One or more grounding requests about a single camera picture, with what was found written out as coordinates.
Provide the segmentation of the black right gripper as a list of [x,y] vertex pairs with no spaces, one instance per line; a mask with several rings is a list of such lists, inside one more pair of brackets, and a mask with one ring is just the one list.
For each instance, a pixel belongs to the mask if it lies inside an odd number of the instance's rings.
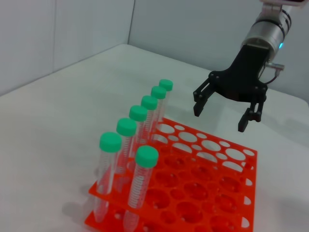
[[194,115],[199,117],[209,97],[217,92],[230,100],[251,103],[238,123],[239,132],[245,131],[249,121],[260,122],[267,86],[259,81],[258,76],[269,54],[267,48],[243,45],[229,68],[212,71],[193,92]]

